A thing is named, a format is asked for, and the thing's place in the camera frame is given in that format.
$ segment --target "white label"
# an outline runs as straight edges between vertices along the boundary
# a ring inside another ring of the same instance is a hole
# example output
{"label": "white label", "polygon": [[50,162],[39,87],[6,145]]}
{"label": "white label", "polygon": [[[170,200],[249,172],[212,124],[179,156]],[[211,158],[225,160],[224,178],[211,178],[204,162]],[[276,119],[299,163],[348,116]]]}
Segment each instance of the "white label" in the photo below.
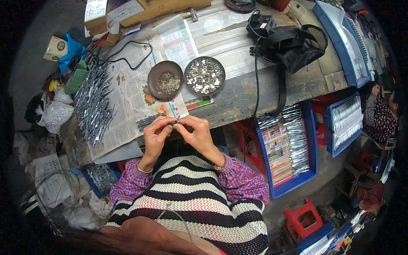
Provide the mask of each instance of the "white label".
{"label": "white label", "polygon": [[107,0],[88,0],[85,8],[84,21],[102,17],[106,13]]}
{"label": "white label", "polygon": [[130,16],[133,16],[139,12],[144,11],[143,7],[140,6],[136,0],[127,2],[124,5],[121,5],[108,13],[108,16],[111,17],[116,22],[121,22]]}

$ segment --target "blue plastic bag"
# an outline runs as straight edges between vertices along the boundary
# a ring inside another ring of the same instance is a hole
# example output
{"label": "blue plastic bag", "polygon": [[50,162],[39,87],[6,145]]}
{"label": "blue plastic bag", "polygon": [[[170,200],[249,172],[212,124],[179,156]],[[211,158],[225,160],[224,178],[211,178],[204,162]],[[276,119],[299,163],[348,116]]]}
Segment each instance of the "blue plastic bag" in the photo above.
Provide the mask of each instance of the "blue plastic bag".
{"label": "blue plastic bag", "polygon": [[68,42],[68,53],[57,60],[57,63],[60,66],[61,73],[64,73],[68,64],[75,56],[82,54],[82,59],[85,59],[86,57],[86,54],[84,54],[85,47],[79,42],[74,41],[69,33],[67,33],[63,39]]}

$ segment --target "woman sitting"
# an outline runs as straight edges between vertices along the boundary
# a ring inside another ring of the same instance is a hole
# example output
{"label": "woman sitting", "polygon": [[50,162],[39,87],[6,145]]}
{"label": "woman sitting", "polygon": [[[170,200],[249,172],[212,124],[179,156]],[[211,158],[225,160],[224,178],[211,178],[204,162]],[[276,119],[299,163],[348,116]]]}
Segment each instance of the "woman sitting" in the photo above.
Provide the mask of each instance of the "woman sitting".
{"label": "woman sitting", "polygon": [[363,109],[363,130],[378,143],[395,134],[398,116],[404,105],[402,93],[393,91],[389,104],[383,98],[379,98],[379,93],[380,87],[373,86]]}

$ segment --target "purple plaid sleeve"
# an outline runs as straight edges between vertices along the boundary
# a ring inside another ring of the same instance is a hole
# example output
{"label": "purple plaid sleeve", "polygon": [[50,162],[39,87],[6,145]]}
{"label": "purple plaid sleeve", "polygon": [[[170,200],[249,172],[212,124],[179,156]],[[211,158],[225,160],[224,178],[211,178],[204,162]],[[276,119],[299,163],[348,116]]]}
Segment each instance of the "purple plaid sleeve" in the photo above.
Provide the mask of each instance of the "purple plaid sleeve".
{"label": "purple plaid sleeve", "polygon": [[152,174],[140,171],[138,163],[139,160],[128,161],[120,180],[112,185],[109,196],[113,204],[123,200],[133,201],[152,183]]}
{"label": "purple plaid sleeve", "polygon": [[225,164],[218,168],[218,182],[225,188],[232,203],[241,199],[269,202],[269,185],[260,173],[254,172],[244,162],[224,154]]}

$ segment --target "hair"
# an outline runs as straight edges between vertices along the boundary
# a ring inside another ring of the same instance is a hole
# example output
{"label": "hair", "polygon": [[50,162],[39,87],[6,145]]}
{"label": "hair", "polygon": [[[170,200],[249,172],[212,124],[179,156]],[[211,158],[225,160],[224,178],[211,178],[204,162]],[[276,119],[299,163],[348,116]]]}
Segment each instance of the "hair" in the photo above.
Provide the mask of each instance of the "hair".
{"label": "hair", "polygon": [[395,89],[392,94],[394,96],[394,103],[398,104],[397,115],[400,116],[405,113],[407,105],[405,93],[402,91],[402,89]]}

